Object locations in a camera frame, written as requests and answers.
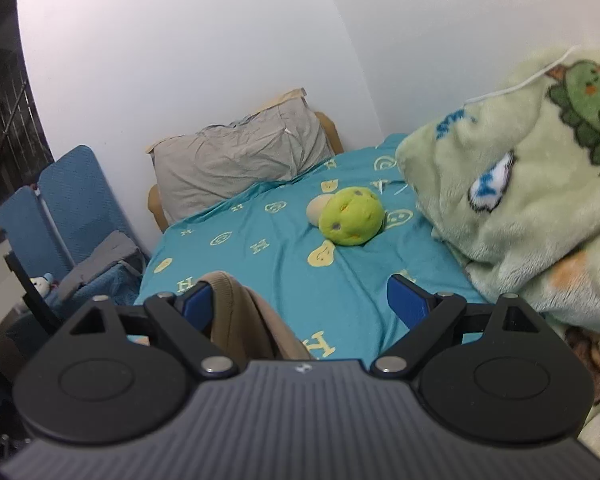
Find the tan brown garment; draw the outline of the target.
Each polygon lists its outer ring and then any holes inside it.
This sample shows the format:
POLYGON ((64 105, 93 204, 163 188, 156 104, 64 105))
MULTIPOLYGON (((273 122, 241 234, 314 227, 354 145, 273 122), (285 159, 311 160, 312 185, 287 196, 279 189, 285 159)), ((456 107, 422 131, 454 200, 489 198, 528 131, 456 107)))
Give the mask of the tan brown garment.
POLYGON ((201 278, 212 289, 210 340, 239 368, 251 361, 311 361, 313 356, 254 290, 222 271, 201 278))

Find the grey cloth on chair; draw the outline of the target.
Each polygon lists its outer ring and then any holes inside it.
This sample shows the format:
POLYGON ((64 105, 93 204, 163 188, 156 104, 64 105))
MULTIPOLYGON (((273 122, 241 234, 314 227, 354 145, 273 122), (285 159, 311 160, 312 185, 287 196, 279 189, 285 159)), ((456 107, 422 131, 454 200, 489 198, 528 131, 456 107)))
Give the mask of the grey cloth on chair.
POLYGON ((140 276, 145 270, 144 254, 126 234, 111 232, 86 259, 78 263, 59 283, 57 296, 60 301, 71 298, 80 288, 90 284, 117 264, 140 276))

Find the green turtle plush toy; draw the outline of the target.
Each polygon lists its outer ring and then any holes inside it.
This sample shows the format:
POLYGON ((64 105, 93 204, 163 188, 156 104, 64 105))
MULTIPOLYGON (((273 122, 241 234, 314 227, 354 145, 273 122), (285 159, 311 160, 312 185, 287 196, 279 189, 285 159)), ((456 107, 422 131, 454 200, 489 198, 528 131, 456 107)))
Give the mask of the green turtle plush toy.
POLYGON ((316 196, 306 206, 312 226, 339 246, 360 246, 375 237, 385 222, 385 208, 369 188, 350 186, 316 196))

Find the teal patterned bed sheet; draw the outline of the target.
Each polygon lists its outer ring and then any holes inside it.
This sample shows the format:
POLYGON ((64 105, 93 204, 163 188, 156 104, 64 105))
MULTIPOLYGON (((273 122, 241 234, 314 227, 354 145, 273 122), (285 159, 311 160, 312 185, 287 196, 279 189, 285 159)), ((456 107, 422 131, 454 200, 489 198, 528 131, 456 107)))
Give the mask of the teal patterned bed sheet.
POLYGON ((406 332, 388 305, 391 275, 427 292, 481 301, 416 208, 394 158, 402 139, 395 133, 374 148, 334 156, 290 182, 257 183, 170 226, 136 301, 158 292, 181 295, 204 274, 224 271, 266 300, 314 358, 365 363, 406 332), (362 246, 338 247, 310 225, 306 206, 349 186, 377 194, 386 224, 362 246))

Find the small penguin plush toy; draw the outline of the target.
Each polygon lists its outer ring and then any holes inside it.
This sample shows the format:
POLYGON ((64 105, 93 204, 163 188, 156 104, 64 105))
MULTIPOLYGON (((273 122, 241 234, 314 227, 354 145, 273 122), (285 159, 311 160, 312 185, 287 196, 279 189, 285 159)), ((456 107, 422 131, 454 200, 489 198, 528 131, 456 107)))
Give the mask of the small penguin plush toy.
POLYGON ((55 279, 52 274, 45 273, 37 278, 30 278, 30 281, 45 302, 50 300, 50 295, 56 288, 55 279))

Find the grey pillow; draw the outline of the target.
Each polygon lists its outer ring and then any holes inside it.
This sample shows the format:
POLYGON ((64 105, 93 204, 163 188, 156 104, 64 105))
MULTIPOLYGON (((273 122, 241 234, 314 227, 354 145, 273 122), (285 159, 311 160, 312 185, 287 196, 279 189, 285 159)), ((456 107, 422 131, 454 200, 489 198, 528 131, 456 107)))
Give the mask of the grey pillow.
POLYGON ((289 181, 336 155, 314 113, 299 88, 230 124, 152 144, 146 153, 170 226, 257 182, 289 181))

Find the blue covered chair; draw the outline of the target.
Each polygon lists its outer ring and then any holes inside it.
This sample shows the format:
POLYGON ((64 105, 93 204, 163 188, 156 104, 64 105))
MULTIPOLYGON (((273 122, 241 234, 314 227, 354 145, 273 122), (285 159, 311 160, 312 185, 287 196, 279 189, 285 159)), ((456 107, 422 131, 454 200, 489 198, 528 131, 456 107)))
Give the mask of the blue covered chair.
POLYGON ((0 206, 0 228, 29 278, 50 274, 57 283, 73 262, 33 188, 23 186, 0 206))
MULTIPOLYGON (((129 222, 88 146, 77 146, 43 170, 38 187, 68 249, 73 268, 91 255, 111 232, 126 234, 138 246, 129 222)), ((76 302, 81 296, 97 295, 112 298, 126 295, 129 300, 134 300, 143 274, 136 276, 122 264, 117 264, 61 302, 76 302)))

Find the light green dinosaur blanket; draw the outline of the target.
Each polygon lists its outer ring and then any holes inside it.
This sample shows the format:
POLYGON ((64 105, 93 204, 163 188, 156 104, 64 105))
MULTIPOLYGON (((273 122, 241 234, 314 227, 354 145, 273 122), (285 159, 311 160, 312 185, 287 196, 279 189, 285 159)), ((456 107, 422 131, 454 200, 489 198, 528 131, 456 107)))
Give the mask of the light green dinosaur blanket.
POLYGON ((580 438, 600 456, 600 49, 533 55, 409 134, 396 161, 478 292, 524 298, 588 368, 580 438))

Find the dark window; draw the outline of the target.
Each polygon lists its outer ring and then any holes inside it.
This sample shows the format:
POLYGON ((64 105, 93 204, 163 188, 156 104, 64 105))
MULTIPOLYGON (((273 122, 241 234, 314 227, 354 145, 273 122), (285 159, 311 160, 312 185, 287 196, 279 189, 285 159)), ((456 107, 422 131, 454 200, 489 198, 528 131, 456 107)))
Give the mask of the dark window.
POLYGON ((24 62, 16 0, 0 0, 0 205, 54 161, 24 62))

